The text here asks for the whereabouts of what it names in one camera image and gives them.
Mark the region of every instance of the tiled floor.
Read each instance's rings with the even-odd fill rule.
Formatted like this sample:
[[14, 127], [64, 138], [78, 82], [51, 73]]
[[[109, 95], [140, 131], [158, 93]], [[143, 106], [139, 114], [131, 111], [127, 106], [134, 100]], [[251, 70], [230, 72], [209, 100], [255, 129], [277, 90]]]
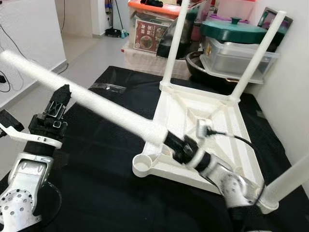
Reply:
[[[108, 66], [124, 66], [124, 54], [121, 53], [121, 48], [127, 40], [128, 38], [110, 37], [85, 39], [65, 35], [64, 46], [69, 67], [61, 75], [85, 88], [90, 87]], [[52, 91], [39, 86], [8, 111], [25, 127], [28, 127], [32, 116], [45, 109], [51, 95]], [[8, 137], [0, 139], [0, 179], [11, 169], [16, 155], [23, 150], [24, 146], [24, 143], [14, 141]]]
[[87, 38], [71, 34], [62, 34], [62, 42], [67, 61], [71, 63], [74, 59], [79, 57], [87, 49], [94, 46], [100, 39]]

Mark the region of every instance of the broom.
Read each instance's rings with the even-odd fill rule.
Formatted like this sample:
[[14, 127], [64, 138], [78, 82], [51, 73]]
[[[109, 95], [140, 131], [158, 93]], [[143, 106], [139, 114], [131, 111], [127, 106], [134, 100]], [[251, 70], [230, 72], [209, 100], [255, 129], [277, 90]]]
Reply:
[[119, 8], [118, 8], [118, 3], [117, 0], [115, 0], [116, 2], [116, 7], [117, 7], [117, 11], [118, 11], [118, 15], [119, 15], [119, 19], [120, 19], [120, 23], [121, 23], [121, 27], [122, 27], [122, 31], [121, 31], [121, 38], [124, 39], [126, 36], [128, 36], [129, 34], [126, 32], [126, 30], [124, 29], [124, 25], [122, 24], [122, 20], [121, 20], [121, 16], [120, 16], [120, 12], [119, 12]]

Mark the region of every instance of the power plug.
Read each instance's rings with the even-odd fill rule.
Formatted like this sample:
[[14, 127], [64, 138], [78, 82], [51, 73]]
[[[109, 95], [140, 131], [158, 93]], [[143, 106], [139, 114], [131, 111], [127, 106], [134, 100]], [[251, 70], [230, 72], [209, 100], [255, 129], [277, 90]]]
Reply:
[[0, 84], [6, 83], [6, 79], [3, 75], [0, 75]]

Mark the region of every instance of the white wall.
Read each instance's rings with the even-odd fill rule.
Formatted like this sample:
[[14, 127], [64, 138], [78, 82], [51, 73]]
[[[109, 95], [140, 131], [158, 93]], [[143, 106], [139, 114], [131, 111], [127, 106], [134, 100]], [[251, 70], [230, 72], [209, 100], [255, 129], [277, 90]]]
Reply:
[[[10, 0], [0, 5], [0, 24], [16, 42], [24, 55], [47, 69], [54, 69], [66, 60], [58, 26], [55, 3], [52, 0]], [[14, 44], [0, 30], [0, 43], [5, 49], [18, 53]], [[20, 89], [22, 80], [12, 67], [0, 63], [14, 88]], [[24, 76], [20, 91], [0, 92], [0, 108], [31, 86], [33, 79]], [[1, 90], [7, 84], [0, 84]]]
[[92, 33], [103, 35], [109, 28], [109, 22], [105, 13], [105, 0], [91, 0]]
[[[251, 92], [294, 164], [309, 155], [309, 1], [258, 0], [251, 22], [265, 7], [285, 10], [294, 22], [282, 41], [281, 58]], [[303, 185], [309, 196], [309, 181]]]
[[[65, 0], [64, 33], [92, 37], [90, 0]], [[55, 0], [60, 28], [64, 18], [64, 0]]]

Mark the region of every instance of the orange box lid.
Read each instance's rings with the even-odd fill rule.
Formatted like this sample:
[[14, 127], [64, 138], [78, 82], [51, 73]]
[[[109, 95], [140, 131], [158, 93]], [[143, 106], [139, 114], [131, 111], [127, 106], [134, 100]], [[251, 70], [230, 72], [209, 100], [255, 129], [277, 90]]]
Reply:
[[129, 7], [133, 7], [140, 10], [152, 11], [157, 13], [162, 13], [166, 15], [178, 16], [180, 12], [180, 6], [163, 4], [163, 7], [150, 6], [146, 4], [141, 4], [140, 0], [131, 0], [128, 3]]

